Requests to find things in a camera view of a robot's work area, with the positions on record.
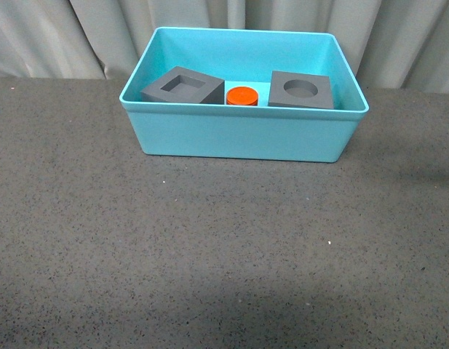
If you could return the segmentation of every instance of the gray table surface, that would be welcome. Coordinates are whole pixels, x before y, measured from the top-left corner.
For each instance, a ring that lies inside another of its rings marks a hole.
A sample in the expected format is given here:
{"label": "gray table surface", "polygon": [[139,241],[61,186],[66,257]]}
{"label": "gray table surface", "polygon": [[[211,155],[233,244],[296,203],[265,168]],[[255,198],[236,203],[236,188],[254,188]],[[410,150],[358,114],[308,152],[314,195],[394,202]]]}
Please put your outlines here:
{"label": "gray table surface", "polygon": [[449,348],[449,95],[312,164],[147,156],[124,83],[0,78],[0,348]]}

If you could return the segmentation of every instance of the curtain fold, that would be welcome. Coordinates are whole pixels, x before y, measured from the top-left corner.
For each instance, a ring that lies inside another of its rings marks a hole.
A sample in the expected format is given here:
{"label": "curtain fold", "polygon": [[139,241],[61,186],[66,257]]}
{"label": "curtain fold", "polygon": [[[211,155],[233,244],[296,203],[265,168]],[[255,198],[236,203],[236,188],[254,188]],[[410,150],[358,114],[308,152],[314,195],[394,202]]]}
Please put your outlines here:
{"label": "curtain fold", "polygon": [[449,0],[0,0],[0,76],[125,79],[159,26],[328,32],[363,87],[449,93]]}

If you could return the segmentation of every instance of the orange cap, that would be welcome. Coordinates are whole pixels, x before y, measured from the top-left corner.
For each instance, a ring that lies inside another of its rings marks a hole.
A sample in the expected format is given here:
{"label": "orange cap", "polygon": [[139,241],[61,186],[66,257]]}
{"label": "orange cap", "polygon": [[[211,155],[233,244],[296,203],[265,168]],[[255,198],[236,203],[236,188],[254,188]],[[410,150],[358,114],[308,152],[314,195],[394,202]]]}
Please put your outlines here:
{"label": "orange cap", "polygon": [[227,92],[226,102],[231,105],[257,105],[258,92],[246,86],[234,87]]}

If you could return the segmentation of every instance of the plastic bin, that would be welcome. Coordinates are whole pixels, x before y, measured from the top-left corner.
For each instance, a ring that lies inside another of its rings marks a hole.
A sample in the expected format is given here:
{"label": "plastic bin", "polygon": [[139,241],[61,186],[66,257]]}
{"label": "plastic bin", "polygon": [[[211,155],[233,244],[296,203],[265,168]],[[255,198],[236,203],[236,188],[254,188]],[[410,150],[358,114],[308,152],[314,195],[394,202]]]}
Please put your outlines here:
{"label": "plastic bin", "polygon": [[[258,106],[142,102],[175,66],[256,89]],[[269,107],[272,71],[330,77],[333,110]],[[367,101],[328,33],[157,28],[120,95],[147,154],[335,162]]]}

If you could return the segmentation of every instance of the foam block with square hole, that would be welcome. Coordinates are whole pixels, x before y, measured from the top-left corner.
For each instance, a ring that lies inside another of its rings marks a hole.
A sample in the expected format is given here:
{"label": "foam block with square hole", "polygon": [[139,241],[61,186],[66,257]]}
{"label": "foam block with square hole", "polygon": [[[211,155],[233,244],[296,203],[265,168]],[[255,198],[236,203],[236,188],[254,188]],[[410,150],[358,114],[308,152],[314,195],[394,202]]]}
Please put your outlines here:
{"label": "foam block with square hole", "polygon": [[224,80],[175,67],[141,91],[143,102],[224,104]]}
{"label": "foam block with square hole", "polygon": [[273,71],[268,105],[334,109],[329,76]]}

